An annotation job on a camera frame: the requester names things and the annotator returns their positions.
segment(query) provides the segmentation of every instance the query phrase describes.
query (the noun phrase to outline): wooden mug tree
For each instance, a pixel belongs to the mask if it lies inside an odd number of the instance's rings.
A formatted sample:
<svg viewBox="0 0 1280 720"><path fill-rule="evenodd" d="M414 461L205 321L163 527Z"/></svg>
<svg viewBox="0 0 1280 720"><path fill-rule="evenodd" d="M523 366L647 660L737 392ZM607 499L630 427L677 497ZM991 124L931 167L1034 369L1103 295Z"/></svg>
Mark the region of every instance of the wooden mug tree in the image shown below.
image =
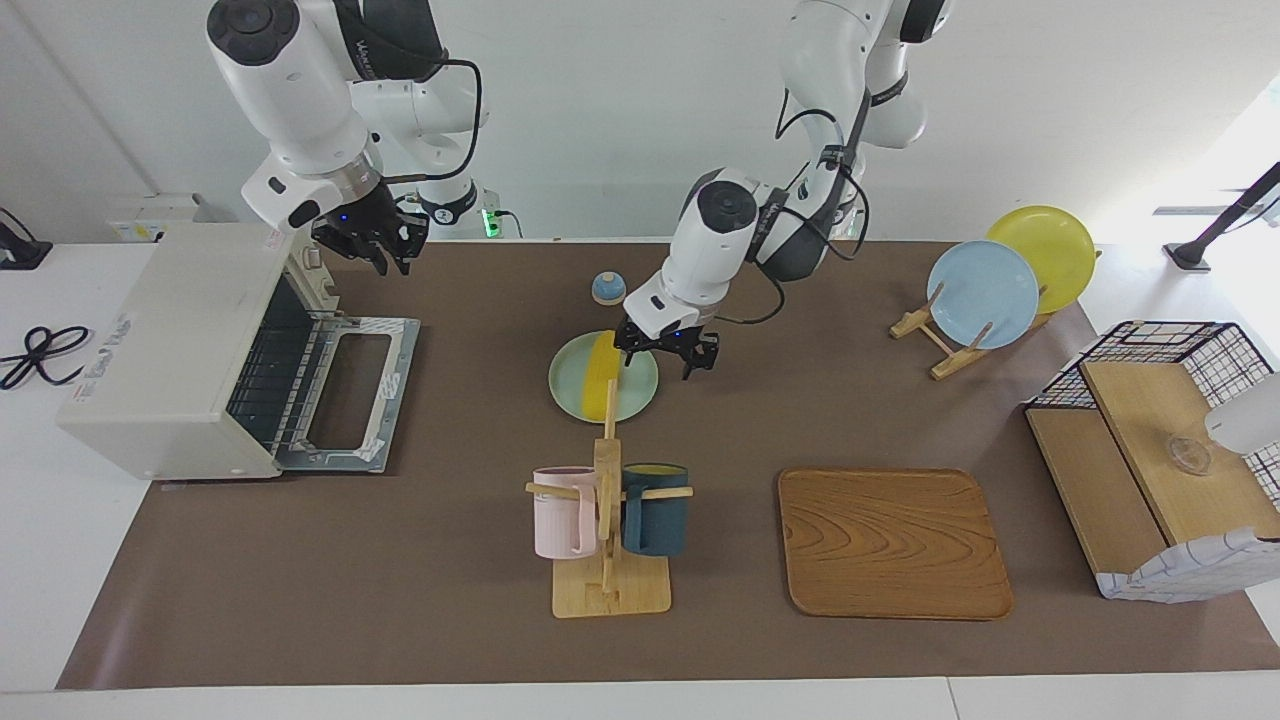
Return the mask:
<svg viewBox="0 0 1280 720"><path fill-rule="evenodd" d="M645 615L671 610L671 573L666 557L622 548L622 441L617 438L618 380L609 380L604 437L595 441L596 534L600 551L590 557L554 560L552 614L556 618ZM526 483L525 492L579 500L577 491ZM645 500L690 497L694 488L653 488Z"/></svg>

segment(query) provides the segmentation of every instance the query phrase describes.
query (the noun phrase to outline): light blue plate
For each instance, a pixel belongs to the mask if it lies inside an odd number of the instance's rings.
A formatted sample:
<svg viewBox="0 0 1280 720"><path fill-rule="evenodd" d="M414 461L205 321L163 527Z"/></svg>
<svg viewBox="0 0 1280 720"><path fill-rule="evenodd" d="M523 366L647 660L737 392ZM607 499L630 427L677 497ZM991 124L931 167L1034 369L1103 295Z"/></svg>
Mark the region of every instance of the light blue plate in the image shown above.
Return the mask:
<svg viewBox="0 0 1280 720"><path fill-rule="evenodd" d="M978 350L995 350L1023 337L1036 319L1039 287L1036 273L1018 251L989 240L963 242L942 254L929 273L925 297L933 319L951 340L968 346L987 323L993 323Z"/></svg>

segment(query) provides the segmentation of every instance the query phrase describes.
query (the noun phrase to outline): pink mug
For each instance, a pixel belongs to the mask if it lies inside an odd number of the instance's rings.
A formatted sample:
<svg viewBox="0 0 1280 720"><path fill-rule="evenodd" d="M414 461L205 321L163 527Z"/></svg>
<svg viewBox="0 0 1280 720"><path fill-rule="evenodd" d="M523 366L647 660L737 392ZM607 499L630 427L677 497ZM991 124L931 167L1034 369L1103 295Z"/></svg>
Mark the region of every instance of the pink mug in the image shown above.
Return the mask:
<svg viewBox="0 0 1280 720"><path fill-rule="evenodd" d="M534 552L552 560L595 555L595 469L543 468L534 482L577 491L577 500L534 493Z"/></svg>

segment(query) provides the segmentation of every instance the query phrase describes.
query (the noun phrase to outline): brown table mat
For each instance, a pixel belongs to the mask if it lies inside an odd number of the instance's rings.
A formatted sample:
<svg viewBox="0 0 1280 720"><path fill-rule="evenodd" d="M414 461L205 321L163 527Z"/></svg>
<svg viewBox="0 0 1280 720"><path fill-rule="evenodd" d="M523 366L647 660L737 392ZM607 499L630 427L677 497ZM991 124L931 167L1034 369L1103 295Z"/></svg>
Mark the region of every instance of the brown table mat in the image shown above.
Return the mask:
<svg viewBox="0 0 1280 720"><path fill-rule="evenodd" d="M1164 606L1098 596L1018 404L1093 333L1069 307L945 382L890 340L946 249L870 243L723 327L713 373L620 425L626 461L687 465L698 495L664 615L556 620L532 553L534 468L589 462L547 366L612 327L603 269L640 245L429 245L408 278L335 263L343 307L422 319L388 473L151 487L60 688L1156 673L1280 667L1244 593ZM767 310L744 270L724 311ZM786 589L783 468L959 468L987 497L1016 597L993 623L810 618Z"/></svg>

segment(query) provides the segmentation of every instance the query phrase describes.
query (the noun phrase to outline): wooden tray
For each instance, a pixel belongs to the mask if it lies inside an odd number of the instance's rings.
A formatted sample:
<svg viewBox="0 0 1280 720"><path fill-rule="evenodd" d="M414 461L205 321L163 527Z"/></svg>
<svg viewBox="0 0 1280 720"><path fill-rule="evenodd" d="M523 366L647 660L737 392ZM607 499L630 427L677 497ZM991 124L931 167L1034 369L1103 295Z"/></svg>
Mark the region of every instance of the wooden tray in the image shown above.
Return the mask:
<svg viewBox="0 0 1280 720"><path fill-rule="evenodd" d="M997 620L1014 609L961 470L795 468L778 475L791 600L806 615Z"/></svg>

